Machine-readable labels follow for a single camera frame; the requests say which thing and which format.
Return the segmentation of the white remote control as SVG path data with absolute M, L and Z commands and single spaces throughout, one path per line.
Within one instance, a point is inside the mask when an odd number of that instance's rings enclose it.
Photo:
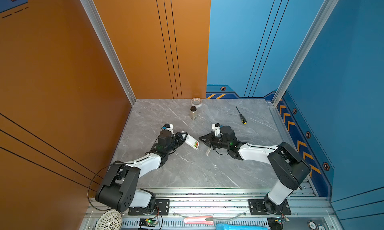
M 186 140 L 183 140 L 187 145 L 189 145 L 190 147 L 192 147 L 193 149 L 198 149 L 199 148 L 199 145 L 200 143 L 194 138 L 192 137 L 191 135 L 188 134 L 188 138 Z

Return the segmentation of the black yellow screwdriver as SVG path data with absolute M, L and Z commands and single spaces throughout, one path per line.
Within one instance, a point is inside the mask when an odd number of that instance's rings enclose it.
M 239 111 L 239 109 L 238 109 L 238 107 L 236 106 L 236 109 L 237 109 L 237 111 L 238 111 L 238 113 L 239 113 L 239 116 L 240 116 L 240 119 L 241 119 L 241 122 L 242 122 L 242 124 L 247 124 L 247 120 L 246 120 L 246 118 L 243 116 L 243 114 Z

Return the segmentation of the white battery cover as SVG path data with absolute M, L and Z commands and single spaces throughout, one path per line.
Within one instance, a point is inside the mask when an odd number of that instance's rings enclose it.
M 206 156 L 209 156 L 209 154 L 210 154 L 210 152 L 211 152 L 212 149 L 213 149 L 213 148 L 210 147 L 210 148 L 206 151 Z

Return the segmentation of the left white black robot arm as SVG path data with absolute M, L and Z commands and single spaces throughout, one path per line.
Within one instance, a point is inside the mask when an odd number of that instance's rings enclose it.
M 138 189 L 139 179 L 162 167 L 169 155 L 187 142 L 188 137 L 184 131 L 173 133 L 170 129 L 163 129 L 145 156 L 131 162 L 112 163 L 95 200 L 121 213 L 130 208 L 138 208 L 146 215 L 151 214 L 156 207 L 156 195 Z

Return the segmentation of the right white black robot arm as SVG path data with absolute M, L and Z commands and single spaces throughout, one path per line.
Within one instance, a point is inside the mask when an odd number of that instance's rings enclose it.
M 209 148 L 226 149 L 230 157 L 237 160 L 252 160 L 272 166 L 277 182 L 263 199 L 263 208 L 268 215 L 281 214 L 287 198 L 301 187 L 311 172 L 309 164 L 288 143 L 279 145 L 254 145 L 239 141 L 234 130 L 228 126 L 213 125 L 213 131 L 199 137 Z

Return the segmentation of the small brown-capped jar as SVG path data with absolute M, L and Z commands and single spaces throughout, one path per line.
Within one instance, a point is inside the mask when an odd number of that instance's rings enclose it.
M 190 117 L 192 120 L 195 120 L 198 117 L 197 108 L 195 106 L 190 107 Z

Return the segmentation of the pink box cutter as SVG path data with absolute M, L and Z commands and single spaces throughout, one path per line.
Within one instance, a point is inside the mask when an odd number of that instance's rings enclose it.
M 213 226 L 214 225 L 214 220 L 212 216 L 199 216 L 199 217 L 185 217 L 183 219 L 183 222 L 185 224 L 192 224 L 192 225 L 209 225 Z

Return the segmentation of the green circuit board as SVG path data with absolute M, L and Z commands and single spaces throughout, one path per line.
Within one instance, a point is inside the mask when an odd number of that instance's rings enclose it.
M 139 228 L 155 228 L 159 224 L 158 220 L 155 219 L 140 219 Z

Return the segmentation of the cyan cylinder object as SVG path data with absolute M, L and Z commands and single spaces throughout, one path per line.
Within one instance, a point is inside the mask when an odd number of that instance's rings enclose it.
M 217 224 L 216 230 L 269 230 L 269 228 L 265 226 L 240 226 L 220 223 Z

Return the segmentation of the white mesh basket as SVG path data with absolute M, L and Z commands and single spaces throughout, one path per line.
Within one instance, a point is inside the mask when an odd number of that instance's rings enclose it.
M 97 221 L 95 230 L 120 230 L 123 225 L 123 217 L 119 211 L 105 212 Z

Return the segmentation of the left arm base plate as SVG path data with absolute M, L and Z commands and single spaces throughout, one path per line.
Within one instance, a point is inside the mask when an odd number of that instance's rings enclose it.
M 169 199 L 156 199 L 154 202 L 150 202 L 149 206 L 146 208 L 129 208 L 129 216 L 155 216 L 160 214 L 162 216 L 167 216 L 170 210 L 170 200 Z

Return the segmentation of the aluminium rail frame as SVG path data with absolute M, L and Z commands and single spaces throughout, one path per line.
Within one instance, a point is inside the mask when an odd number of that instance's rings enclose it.
M 292 214 L 253 216 L 249 199 L 263 199 L 267 189 L 262 188 L 153 188 L 157 199 L 169 199 L 167 216 L 159 215 L 156 230 L 214 230 L 217 224 L 266 226 L 277 230 L 341 230 L 336 213 L 326 198 L 318 197 L 312 188 L 304 186 L 288 198 Z M 214 225 L 185 224 L 185 217 L 212 216 Z

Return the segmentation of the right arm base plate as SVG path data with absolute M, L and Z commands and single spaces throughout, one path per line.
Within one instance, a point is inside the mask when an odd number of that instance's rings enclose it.
M 281 205 L 275 205 L 270 200 L 249 199 L 249 210 L 251 215 L 267 216 L 267 215 L 284 215 L 292 214 L 288 200 L 284 200 Z

